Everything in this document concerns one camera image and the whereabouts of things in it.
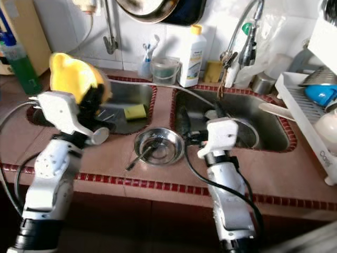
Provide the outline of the clear toothbrush cup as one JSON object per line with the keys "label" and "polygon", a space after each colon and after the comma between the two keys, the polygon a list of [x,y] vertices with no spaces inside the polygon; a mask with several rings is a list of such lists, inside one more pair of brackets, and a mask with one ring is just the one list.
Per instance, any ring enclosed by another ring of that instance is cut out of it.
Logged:
{"label": "clear toothbrush cup", "polygon": [[152,79],[151,60],[152,56],[144,55],[142,60],[138,63],[137,74],[140,78],[145,80]]}

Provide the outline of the yellow green sponge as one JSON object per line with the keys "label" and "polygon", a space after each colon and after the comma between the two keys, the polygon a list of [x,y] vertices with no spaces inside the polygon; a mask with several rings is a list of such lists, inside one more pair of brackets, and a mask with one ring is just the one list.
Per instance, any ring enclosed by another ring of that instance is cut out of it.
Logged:
{"label": "yellow green sponge", "polygon": [[144,104],[135,104],[123,109],[126,121],[142,120],[147,118],[147,111]]}

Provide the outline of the hanging black tray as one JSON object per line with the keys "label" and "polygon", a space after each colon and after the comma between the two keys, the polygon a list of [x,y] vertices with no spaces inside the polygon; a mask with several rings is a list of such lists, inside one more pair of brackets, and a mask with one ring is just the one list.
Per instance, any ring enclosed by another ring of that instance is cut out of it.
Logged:
{"label": "hanging black tray", "polygon": [[162,23],[172,26],[192,26],[202,18],[207,0],[179,0],[176,8]]}

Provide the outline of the yellow plastic cup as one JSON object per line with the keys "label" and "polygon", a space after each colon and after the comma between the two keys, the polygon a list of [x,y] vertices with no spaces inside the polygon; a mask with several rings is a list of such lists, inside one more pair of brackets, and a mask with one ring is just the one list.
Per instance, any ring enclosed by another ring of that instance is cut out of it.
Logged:
{"label": "yellow plastic cup", "polygon": [[51,91],[67,92],[81,104],[85,94],[92,87],[103,89],[103,101],[112,97],[110,82],[103,72],[86,61],[74,58],[67,53],[53,53],[49,60],[51,71]]}

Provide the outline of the blue bowl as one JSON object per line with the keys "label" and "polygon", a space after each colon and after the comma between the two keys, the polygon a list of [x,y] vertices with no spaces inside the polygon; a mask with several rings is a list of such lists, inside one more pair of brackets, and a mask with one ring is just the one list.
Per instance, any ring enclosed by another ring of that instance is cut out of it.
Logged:
{"label": "blue bowl", "polygon": [[337,99],[337,85],[306,86],[303,92],[306,98],[323,108]]}

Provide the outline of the steel bowl in rack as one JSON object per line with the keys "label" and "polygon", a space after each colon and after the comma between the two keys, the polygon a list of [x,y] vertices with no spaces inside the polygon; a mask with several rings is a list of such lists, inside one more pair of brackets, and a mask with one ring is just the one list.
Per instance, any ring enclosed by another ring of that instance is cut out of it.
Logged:
{"label": "steel bowl in rack", "polygon": [[337,86],[337,74],[327,66],[322,66],[309,74],[298,86]]}

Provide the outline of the white dish rack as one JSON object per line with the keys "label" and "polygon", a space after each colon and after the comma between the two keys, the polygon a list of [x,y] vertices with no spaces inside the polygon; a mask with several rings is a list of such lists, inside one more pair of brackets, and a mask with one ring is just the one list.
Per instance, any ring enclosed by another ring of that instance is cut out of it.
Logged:
{"label": "white dish rack", "polygon": [[[324,66],[337,74],[337,0],[321,0],[318,12],[308,49],[322,61]],[[314,123],[329,111],[312,103],[301,94],[302,87],[298,85],[307,76],[307,74],[284,72],[276,83],[276,89],[326,171],[325,183],[334,186],[337,185],[337,157],[330,154],[314,129]]]}

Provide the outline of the clear plastic pail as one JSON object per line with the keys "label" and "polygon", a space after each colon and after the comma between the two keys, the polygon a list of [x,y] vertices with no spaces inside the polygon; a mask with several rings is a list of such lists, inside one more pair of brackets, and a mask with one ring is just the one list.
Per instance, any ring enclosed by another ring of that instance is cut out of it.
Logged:
{"label": "clear plastic pail", "polygon": [[150,61],[152,82],[173,85],[179,76],[181,62],[174,57],[155,57]]}

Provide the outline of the chrome pull-out faucet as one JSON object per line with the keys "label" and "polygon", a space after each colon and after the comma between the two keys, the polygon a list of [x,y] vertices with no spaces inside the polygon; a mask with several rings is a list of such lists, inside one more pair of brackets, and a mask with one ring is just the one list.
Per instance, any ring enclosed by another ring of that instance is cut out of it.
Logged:
{"label": "chrome pull-out faucet", "polygon": [[[235,26],[229,45],[221,53],[222,63],[219,82],[222,87],[233,87],[238,72],[242,67],[251,66],[256,61],[256,33],[262,19],[265,0],[251,0],[244,8],[242,15]],[[237,36],[243,32],[246,35],[242,49],[234,50]]]}

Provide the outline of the beige water purifier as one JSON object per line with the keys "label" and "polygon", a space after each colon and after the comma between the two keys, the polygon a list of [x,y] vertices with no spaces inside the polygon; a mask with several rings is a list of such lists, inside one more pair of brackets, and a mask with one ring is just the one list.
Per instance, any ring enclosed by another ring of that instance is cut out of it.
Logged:
{"label": "beige water purifier", "polygon": [[21,44],[37,75],[49,68],[52,53],[33,0],[0,0],[1,32],[10,32]]}

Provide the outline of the steel sink with strainer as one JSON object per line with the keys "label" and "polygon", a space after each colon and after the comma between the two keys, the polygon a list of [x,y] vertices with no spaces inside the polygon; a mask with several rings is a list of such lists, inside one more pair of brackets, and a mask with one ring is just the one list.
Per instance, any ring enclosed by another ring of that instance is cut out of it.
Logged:
{"label": "steel sink with strainer", "polygon": [[232,89],[226,87],[222,98],[217,96],[217,87],[195,86],[189,91],[174,91],[170,128],[177,130],[177,113],[180,108],[186,108],[192,124],[192,130],[206,130],[206,113],[213,109],[214,103],[219,102],[232,118],[248,120],[259,132],[263,152],[291,152],[297,146],[297,138],[290,123],[284,118],[263,112],[258,108],[261,103],[277,104],[269,96],[256,94],[250,90]]}

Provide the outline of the round steel strainer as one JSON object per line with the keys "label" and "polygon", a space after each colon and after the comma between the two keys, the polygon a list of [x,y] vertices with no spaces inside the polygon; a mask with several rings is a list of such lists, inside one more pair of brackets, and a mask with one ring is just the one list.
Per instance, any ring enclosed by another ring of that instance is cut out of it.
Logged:
{"label": "round steel strainer", "polygon": [[243,149],[258,149],[261,146],[259,132],[248,120],[233,118],[238,124],[238,133],[236,145]]}

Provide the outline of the brown yellow scouring sponge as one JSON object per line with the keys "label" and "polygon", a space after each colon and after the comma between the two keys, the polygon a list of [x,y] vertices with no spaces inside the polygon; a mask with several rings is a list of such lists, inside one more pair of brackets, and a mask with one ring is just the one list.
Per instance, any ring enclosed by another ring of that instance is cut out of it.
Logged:
{"label": "brown yellow scouring sponge", "polygon": [[222,61],[208,61],[206,63],[204,82],[217,83],[219,82],[222,70]]}

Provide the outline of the steel sink with sponge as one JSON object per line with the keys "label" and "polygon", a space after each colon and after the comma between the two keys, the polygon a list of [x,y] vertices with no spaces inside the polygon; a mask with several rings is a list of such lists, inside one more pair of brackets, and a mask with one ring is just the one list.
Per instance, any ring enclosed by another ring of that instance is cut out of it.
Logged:
{"label": "steel sink with sponge", "polygon": [[[145,129],[152,121],[156,88],[137,84],[111,82],[112,97],[98,109],[98,119],[108,123],[112,135],[130,135]],[[147,118],[126,121],[123,109],[135,104],[144,104]],[[83,125],[83,117],[78,116]]]}

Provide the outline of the white detergent bottle yellow cap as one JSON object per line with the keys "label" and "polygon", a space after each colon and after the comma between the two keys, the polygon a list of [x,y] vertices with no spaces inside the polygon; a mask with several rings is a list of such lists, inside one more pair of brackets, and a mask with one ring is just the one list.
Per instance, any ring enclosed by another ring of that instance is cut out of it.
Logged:
{"label": "white detergent bottle yellow cap", "polygon": [[203,26],[192,25],[181,46],[179,84],[182,87],[192,87],[198,84],[206,46],[207,39],[203,34]]}

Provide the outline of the hanging steel pan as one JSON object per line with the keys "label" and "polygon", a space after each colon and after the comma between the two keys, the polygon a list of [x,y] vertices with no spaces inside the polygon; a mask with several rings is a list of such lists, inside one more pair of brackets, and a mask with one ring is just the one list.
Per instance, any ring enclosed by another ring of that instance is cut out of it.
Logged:
{"label": "hanging steel pan", "polygon": [[155,24],[165,20],[176,10],[181,0],[115,0],[132,19]]}

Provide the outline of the steel cup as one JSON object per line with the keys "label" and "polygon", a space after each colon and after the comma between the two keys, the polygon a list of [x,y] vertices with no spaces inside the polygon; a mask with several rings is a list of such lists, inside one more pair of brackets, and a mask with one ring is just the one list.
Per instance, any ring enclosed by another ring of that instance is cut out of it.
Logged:
{"label": "steel cup", "polygon": [[276,78],[272,78],[264,72],[255,75],[251,82],[251,90],[256,94],[270,95],[276,89]]}

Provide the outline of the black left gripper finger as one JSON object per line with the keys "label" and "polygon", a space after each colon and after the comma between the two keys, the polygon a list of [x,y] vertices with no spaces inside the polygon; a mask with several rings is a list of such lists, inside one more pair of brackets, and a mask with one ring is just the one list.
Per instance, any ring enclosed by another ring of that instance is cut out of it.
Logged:
{"label": "black left gripper finger", "polygon": [[111,82],[107,76],[104,76],[96,85],[96,94],[98,94],[98,104],[104,104],[112,97]]}

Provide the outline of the green dish soap bottle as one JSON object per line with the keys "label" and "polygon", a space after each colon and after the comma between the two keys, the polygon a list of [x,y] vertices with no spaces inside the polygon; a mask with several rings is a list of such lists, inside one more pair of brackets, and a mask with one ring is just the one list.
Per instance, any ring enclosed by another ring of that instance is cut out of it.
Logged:
{"label": "green dish soap bottle", "polygon": [[26,50],[7,32],[0,32],[2,52],[19,80],[24,92],[29,96],[41,93],[43,87],[27,57]]}

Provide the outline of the blue white toothbrush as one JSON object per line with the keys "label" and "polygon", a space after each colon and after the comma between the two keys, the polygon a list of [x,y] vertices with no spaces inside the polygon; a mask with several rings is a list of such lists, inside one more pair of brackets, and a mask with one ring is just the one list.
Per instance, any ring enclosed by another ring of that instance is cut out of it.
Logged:
{"label": "blue white toothbrush", "polygon": [[153,39],[149,41],[148,43],[143,44],[144,49],[144,56],[143,56],[143,62],[150,62],[153,58],[153,53],[158,47],[159,41],[161,41],[161,38],[154,34]]}

